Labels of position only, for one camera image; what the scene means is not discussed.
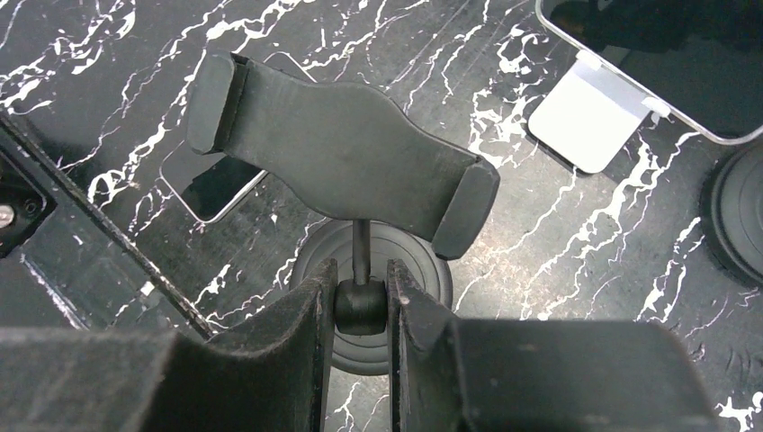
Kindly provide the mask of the white-edged black smartphone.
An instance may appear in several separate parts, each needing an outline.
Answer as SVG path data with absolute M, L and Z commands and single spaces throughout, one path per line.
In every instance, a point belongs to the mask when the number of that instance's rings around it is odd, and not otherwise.
M 278 150 L 288 110 L 277 90 L 301 90 L 312 77 L 288 54 L 259 62 L 217 52 L 201 63 L 187 107 L 186 137 L 160 175 L 196 220 L 218 221 L 266 176 L 263 150 Z

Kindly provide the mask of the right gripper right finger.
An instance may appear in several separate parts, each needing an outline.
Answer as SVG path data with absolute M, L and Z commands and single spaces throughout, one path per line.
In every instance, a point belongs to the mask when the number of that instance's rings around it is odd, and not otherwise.
M 715 431 L 678 339 L 612 320 L 466 319 L 387 267 L 395 431 Z

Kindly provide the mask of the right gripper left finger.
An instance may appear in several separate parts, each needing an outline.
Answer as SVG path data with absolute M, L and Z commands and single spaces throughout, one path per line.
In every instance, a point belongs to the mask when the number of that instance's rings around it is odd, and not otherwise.
M 320 431 L 337 262 L 234 328 L 3 328 L 4 431 Z

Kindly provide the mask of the black round-base phone stand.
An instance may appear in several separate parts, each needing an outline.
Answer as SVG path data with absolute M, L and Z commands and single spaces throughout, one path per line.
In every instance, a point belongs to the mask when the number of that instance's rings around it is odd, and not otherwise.
M 402 260 L 423 291 L 452 305 L 448 264 L 480 234 L 500 183 L 484 157 L 422 130 L 368 85 L 315 83 L 298 67 L 224 51 L 202 61 L 188 118 L 194 151 L 263 169 L 327 218 L 301 247 L 290 285 L 336 260 L 334 367 L 387 372 L 381 290 L 389 260 Z

